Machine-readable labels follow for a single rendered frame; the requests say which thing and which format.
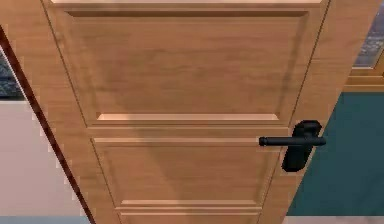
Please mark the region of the light wooden panelled door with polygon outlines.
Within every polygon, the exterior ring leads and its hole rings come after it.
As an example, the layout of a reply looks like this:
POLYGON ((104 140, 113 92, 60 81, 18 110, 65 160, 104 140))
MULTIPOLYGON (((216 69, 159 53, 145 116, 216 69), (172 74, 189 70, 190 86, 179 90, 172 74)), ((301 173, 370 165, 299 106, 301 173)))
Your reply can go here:
POLYGON ((0 0, 0 46, 90 224, 282 224, 382 0, 0 0))

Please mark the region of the wooden framed window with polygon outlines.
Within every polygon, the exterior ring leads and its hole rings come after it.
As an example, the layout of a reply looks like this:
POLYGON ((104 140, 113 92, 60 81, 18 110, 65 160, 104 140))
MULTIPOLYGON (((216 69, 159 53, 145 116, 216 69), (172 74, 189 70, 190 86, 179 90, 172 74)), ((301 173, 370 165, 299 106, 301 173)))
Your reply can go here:
POLYGON ((384 0, 352 66, 344 92, 384 92, 384 0))

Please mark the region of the dark window pane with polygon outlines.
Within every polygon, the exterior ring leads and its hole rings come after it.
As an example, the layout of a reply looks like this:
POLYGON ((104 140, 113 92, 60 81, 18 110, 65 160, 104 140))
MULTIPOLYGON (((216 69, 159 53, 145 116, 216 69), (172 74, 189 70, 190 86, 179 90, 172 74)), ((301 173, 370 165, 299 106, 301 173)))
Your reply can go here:
POLYGON ((25 97, 11 66, 0 49, 0 101, 24 101, 25 97))

